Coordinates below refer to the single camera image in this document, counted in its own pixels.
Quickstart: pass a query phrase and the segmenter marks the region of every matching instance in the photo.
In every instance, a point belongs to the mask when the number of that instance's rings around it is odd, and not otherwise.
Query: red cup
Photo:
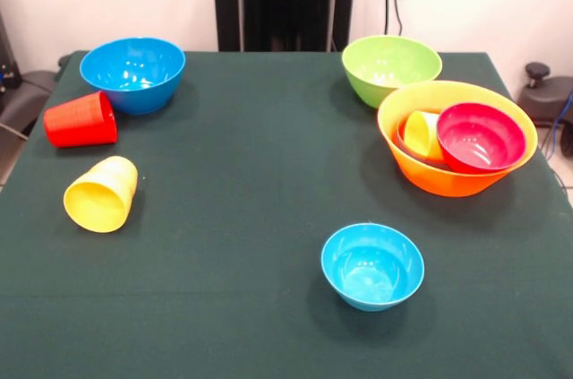
[[[44,128],[57,148],[117,142],[114,112],[102,91],[49,108]]]

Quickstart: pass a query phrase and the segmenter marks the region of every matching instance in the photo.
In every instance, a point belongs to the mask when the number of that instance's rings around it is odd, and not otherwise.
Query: light blue bowl
[[[324,244],[322,271],[344,300],[365,312],[393,307],[423,280],[423,258],[412,240],[379,224],[354,224]]]
[[[128,115],[164,107],[185,67],[184,52],[165,40],[119,39],[96,47],[80,64],[84,81],[106,93],[111,105]]]

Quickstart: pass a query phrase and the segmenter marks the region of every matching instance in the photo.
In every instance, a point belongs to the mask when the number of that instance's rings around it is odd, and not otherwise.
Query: dark green tablecloth
[[[90,91],[80,59],[49,106]],[[443,59],[505,92],[487,55]],[[38,124],[0,194],[0,377],[573,377],[573,217],[541,155],[474,197],[422,192],[325,54],[189,54],[170,104],[118,126],[57,151]],[[62,195],[112,154],[138,192],[124,228],[91,234]],[[321,275],[323,241],[361,221],[425,259],[380,314]]]

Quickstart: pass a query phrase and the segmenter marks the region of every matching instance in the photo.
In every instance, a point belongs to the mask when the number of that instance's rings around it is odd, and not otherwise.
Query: plastic cup
[[[440,142],[436,126],[440,115],[416,110],[406,120],[404,127],[404,143],[408,149],[432,161],[442,161]]]
[[[44,128],[57,148],[117,142],[114,112],[102,91],[49,108]]]
[[[137,168],[123,157],[109,157],[78,177],[64,193],[64,207],[80,227],[109,233],[125,224],[137,188]]]

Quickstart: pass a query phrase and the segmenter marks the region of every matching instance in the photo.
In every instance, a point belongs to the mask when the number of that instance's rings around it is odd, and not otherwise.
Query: bowl rim
[[[329,275],[326,273],[326,270],[324,268],[324,251],[326,250],[326,246],[330,243],[330,241],[336,237],[339,233],[343,232],[343,231],[347,231],[353,227],[377,227],[380,229],[388,229],[391,232],[399,235],[400,237],[402,237],[406,243],[410,244],[415,252],[418,254],[418,257],[420,258],[420,264],[422,265],[422,274],[420,276],[420,281],[415,285],[415,287],[409,291],[406,295],[404,295],[401,298],[397,298],[396,300],[392,300],[392,301],[384,301],[384,302],[380,302],[380,303],[374,303],[372,301],[367,301],[367,300],[361,300],[360,298],[356,298],[356,297],[352,297],[349,296],[346,292],[344,292],[342,289],[337,288],[337,286],[334,284],[334,282],[330,279]],[[330,286],[337,291],[338,294],[347,297],[353,301],[356,301],[358,303],[362,303],[368,306],[379,306],[379,307],[383,307],[383,306],[394,306],[397,305],[399,303],[402,303],[403,301],[407,300],[408,298],[410,298],[422,285],[423,282],[423,277],[425,275],[425,263],[423,262],[423,256],[422,253],[420,252],[420,249],[418,249],[418,246],[415,245],[415,243],[408,237],[406,236],[404,233],[398,231],[395,228],[392,227],[388,227],[387,225],[382,225],[382,224],[376,224],[374,222],[357,222],[355,224],[350,224],[350,225],[346,225],[343,228],[338,229],[337,231],[335,231],[332,235],[330,235],[330,237],[326,240],[326,242],[324,242],[324,244],[322,245],[322,249],[321,249],[321,268],[322,268],[322,274],[324,275],[324,277],[326,278],[326,280],[329,282]]]
[[[520,140],[521,140],[521,151],[519,153],[519,156],[517,158],[515,158],[513,161],[510,162],[509,165],[504,165],[504,166],[490,166],[490,167],[486,167],[486,166],[476,166],[474,164],[469,164],[467,162],[465,162],[464,160],[462,160],[454,151],[452,151],[451,148],[449,148],[443,139],[443,133],[440,131],[440,121],[442,120],[442,117],[446,114],[448,114],[448,112],[452,112],[453,110],[455,110],[456,108],[461,108],[461,107],[465,107],[465,106],[478,106],[481,108],[488,108],[490,110],[493,110],[494,113],[497,113],[499,115],[502,115],[502,117],[505,117],[507,120],[509,120],[509,122],[511,124],[513,124],[514,126],[517,127],[517,131],[521,134],[520,135]],[[461,162],[462,164],[464,164],[467,167],[470,168],[475,168],[476,170],[480,170],[480,171],[485,171],[488,173],[493,173],[496,171],[502,171],[505,170],[506,168],[510,168],[515,166],[522,158],[523,156],[526,154],[527,152],[527,138],[526,138],[526,134],[523,132],[523,130],[521,129],[521,126],[519,126],[519,124],[517,123],[517,121],[511,117],[510,115],[508,115],[507,113],[505,113],[502,110],[499,110],[498,108],[495,108],[494,106],[490,106],[488,104],[483,104],[480,102],[476,102],[476,101],[464,101],[462,103],[456,103],[456,104],[452,104],[451,106],[449,106],[448,108],[444,108],[443,111],[440,113],[440,116],[438,116],[438,123],[436,125],[436,134],[438,137],[438,142],[440,143],[440,147],[445,150],[449,155],[451,155],[454,159],[456,159],[457,161]]]
[[[363,42],[363,41],[368,41],[371,39],[392,39],[392,40],[398,40],[398,41],[408,41],[410,43],[415,43],[416,45],[420,45],[422,47],[425,47],[426,49],[428,49],[438,60],[438,69],[436,70],[436,73],[428,79],[425,79],[423,81],[419,81],[419,82],[428,82],[428,81],[432,81],[434,80],[436,77],[438,77],[441,73],[441,70],[443,69],[443,62],[441,60],[441,56],[440,54],[435,51],[434,49],[432,49],[431,47],[429,47],[428,45],[426,45],[425,43],[418,41],[418,40],[414,40],[414,39],[410,39],[408,37],[403,37],[403,36],[396,36],[396,35],[383,35],[383,34],[375,34],[372,36],[366,36],[366,37],[361,37],[359,39],[354,40],[353,42],[349,43],[344,50],[342,51],[342,65],[344,66],[345,70],[347,72],[349,72],[350,74],[352,74],[356,79],[358,79],[361,82],[367,83],[371,86],[375,86],[375,87],[379,87],[379,88],[400,88],[402,86],[407,86],[413,83],[417,83],[417,82],[411,82],[411,83],[398,83],[398,82],[388,82],[388,83],[384,83],[382,85],[378,84],[378,83],[374,83],[374,82],[369,82],[366,81],[365,79],[363,79],[361,76],[357,75],[356,73],[354,73],[352,70],[350,70],[346,64],[346,59],[347,59],[347,55],[349,52],[352,51],[352,48],[355,45],[358,45],[359,43]]]
[[[160,86],[160,85],[163,85],[163,84],[165,84],[165,83],[171,81],[172,79],[174,79],[175,77],[177,77],[177,76],[184,70],[185,64],[186,64],[186,62],[187,62],[187,58],[186,58],[186,56],[185,56],[185,52],[184,52],[179,46],[177,46],[175,43],[173,43],[173,42],[171,42],[171,41],[169,41],[169,40],[158,39],[157,37],[134,36],[134,37],[124,37],[124,38],[122,38],[122,39],[111,40],[111,41],[108,41],[108,42],[106,42],[106,43],[103,43],[103,44],[101,44],[101,45],[99,45],[99,46],[97,46],[97,47],[94,47],[90,52],[88,52],[86,55],[84,55],[83,58],[81,59],[81,62],[80,62],[80,75],[81,75],[81,78],[82,78],[86,83],[88,83],[89,85],[91,85],[91,86],[93,86],[93,87],[95,87],[95,88],[98,88],[98,89],[100,89],[100,90],[109,91],[109,92],[136,92],[136,91],[141,91],[141,90],[143,90],[142,88],[138,88],[138,89],[134,89],[134,90],[131,90],[131,89],[126,90],[126,89],[119,89],[119,88],[108,88],[108,87],[106,87],[105,85],[98,85],[98,84],[93,83],[93,82],[88,82],[88,80],[87,80],[87,78],[86,78],[86,75],[85,75],[85,73],[83,72],[84,63],[85,63],[86,59],[87,59],[90,55],[92,55],[94,52],[100,50],[100,49],[103,48],[103,47],[111,46],[111,45],[114,45],[115,43],[119,43],[119,42],[123,42],[123,41],[128,41],[128,40],[155,40],[155,41],[160,41],[160,42],[166,43],[166,44],[168,44],[169,46],[174,47],[175,49],[177,49],[177,50],[179,51],[179,53],[181,54],[181,56],[183,57],[183,62],[181,63],[181,67],[179,67],[179,70],[177,70],[177,72],[176,72],[175,74],[170,75],[167,79],[165,79],[165,80],[162,81],[162,82],[158,82],[158,83],[152,85],[151,88],[156,88],[156,87],[158,87],[158,86]]]
[[[394,94],[402,94],[402,93],[406,93],[406,91],[410,88],[419,88],[421,86],[425,86],[427,84],[432,84],[432,83],[441,83],[441,84],[455,84],[455,85],[463,85],[464,87],[470,87],[472,89],[478,89],[478,90],[487,90],[492,94],[498,94],[498,92],[495,92],[494,90],[490,90],[488,88],[484,88],[483,86],[478,86],[478,85],[474,85],[472,83],[468,83],[468,82],[458,82],[458,81],[426,81],[426,82],[418,82],[418,83],[412,83],[411,85],[406,85],[403,88],[399,88],[395,91],[393,91],[389,96],[388,99],[390,99],[390,97]],[[394,147],[396,148],[396,151],[398,152],[398,154],[405,158],[408,161],[414,162],[416,164],[419,164],[421,166],[423,166],[425,169],[427,170],[433,170],[433,171],[437,171],[441,174],[445,174],[448,176],[452,176],[452,177],[502,177],[507,175],[508,173],[524,166],[537,152],[537,143],[538,143],[538,136],[537,136],[537,131],[535,130],[535,125],[534,123],[531,121],[531,118],[529,118],[529,116],[527,115],[527,113],[516,104],[515,101],[513,101],[512,99],[509,99],[501,94],[498,94],[501,98],[509,101],[512,105],[514,105],[517,109],[517,111],[522,112],[524,116],[527,117],[530,127],[532,128],[532,133],[535,136],[535,141],[534,141],[534,147],[531,148],[531,151],[529,153],[527,153],[527,147],[526,147],[526,153],[524,153],[524,155],[521,157],[521,159],[514,164],[513,166],[509,167],[509,168],[505,168],[503,170],[500,171],[494,171],[494,172],[490,172],[490,173],[457,173],[454,171],[450,171],[450,170],[442,170],[441,168],[436,168],[436,167],[432,167],[429,166],[425,163],[423,163],[422,161],[418,161],[417,159],[413,159],[412,157],[410,157],[408,154],[406,154],[405,152],[403,152],[398,146],[396,146],[393,142],[392,139],[389,138],[386,133],[384,132],[384,130],[382,129],[382,119],[384,117],[383,115],[383,110],[385,108],[385,106],[388,105],[388,102],[391,103],[391,100],[388,101],[388,99],[385,99],[381,102],[380,107],[378,108],[378,113],[376,116],[377,122],[378,122],[378,129],[382,134],[382,137],[384,138],[384,140],[386,140],[386,143],[389,145],[390,148]]]

